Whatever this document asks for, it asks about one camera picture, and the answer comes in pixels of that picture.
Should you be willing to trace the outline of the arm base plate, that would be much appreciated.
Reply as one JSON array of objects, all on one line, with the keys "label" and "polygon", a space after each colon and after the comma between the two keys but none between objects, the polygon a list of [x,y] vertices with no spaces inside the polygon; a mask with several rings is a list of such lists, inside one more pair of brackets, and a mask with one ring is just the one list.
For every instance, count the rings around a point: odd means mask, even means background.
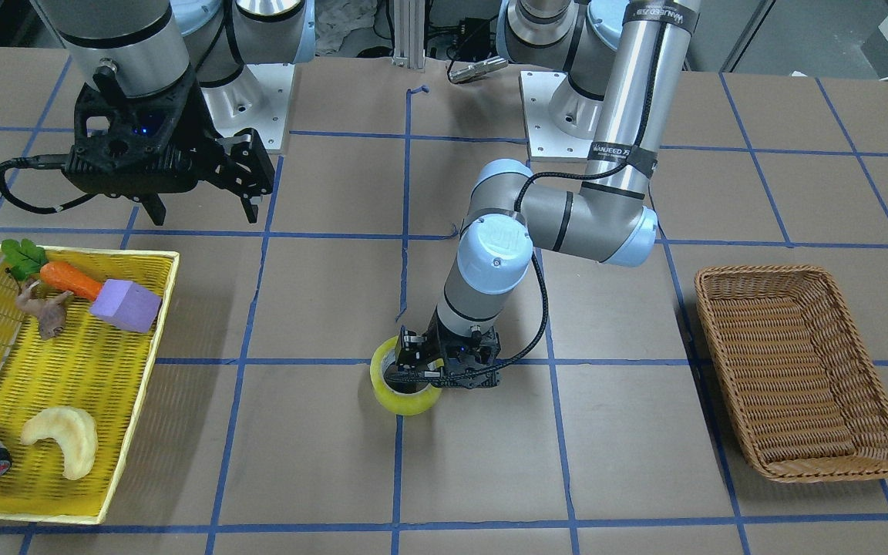
[{"label": "arm base plate", "polygon": [[523,70],[520,91],[530,156],[547,162],[585,160],[603,102],[575,91],[563,72]]},{"label": "arm base plate", "polygon": [[246,66],[230,83],[203,87],[202,96],[218,133],[236,136],[242,129],[255,129],[268,153],[283,153],[297,68],[294,64]]}]

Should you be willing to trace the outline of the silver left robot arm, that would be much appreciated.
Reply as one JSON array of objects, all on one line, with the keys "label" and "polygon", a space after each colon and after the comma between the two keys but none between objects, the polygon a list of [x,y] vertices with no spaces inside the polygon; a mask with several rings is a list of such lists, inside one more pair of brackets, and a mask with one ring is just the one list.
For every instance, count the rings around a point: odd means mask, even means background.
[{"label": "silver left robot arm", "polygon": [[635,267],[651,253],[657,215],[644,204],[677,81],[698,24],[698,1],[506,1],[496,46],[518,62],[560,68],[581,99],[598,101],[577,192],[514,160],[486,165],[459,229],[456,257],[429,327],[401,329],[372,359],[392,394],[493,387],[501,364],[494,324],[513,289],[538,271],[536,249]]}]

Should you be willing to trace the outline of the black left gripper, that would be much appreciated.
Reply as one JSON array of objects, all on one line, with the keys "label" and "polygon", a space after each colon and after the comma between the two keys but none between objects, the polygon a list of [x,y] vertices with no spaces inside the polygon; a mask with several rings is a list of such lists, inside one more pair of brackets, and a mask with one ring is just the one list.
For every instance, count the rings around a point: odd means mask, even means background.
[{"label": "black left gripper", "polygon": [[395,390],[417,390],[417,384],[437,388],[491,388],[501,380],[498,370],[484,372],[496,362],[500,337],[496,329],[472,331],[464,337],[442,324],[431,324],[423,334],[399,329],[394,370],[383,373]]}]

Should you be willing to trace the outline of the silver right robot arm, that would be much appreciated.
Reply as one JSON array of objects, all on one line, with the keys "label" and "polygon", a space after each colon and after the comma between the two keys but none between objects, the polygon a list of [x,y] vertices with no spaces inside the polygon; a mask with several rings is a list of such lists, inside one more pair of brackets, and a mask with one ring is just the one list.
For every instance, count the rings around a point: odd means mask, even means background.
[{"label": "silver right robot arm", "polygon": [[161,225],[162,196],[205,182],[247,221],[274,190],[295,66],[316,53],[311,1],[39,1],[85,83],[59,170],[82,196],[138,203]]}]

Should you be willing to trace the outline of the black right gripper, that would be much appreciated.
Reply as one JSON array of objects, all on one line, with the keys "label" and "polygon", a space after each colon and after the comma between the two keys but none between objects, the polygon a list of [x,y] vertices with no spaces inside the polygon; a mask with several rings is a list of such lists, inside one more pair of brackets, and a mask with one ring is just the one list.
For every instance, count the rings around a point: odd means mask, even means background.
[{"label": "black right gripper", "polygon": [[255,129],[218,133],[193,68],[168,88],[131,98],[113,66],[97,66],[75,106],[75,139],[62,169],[79,190],[142,200],[152,224],[167,210],[159,194],[190,192],[201,180],[236,194],[249,224],[275,169]]}]

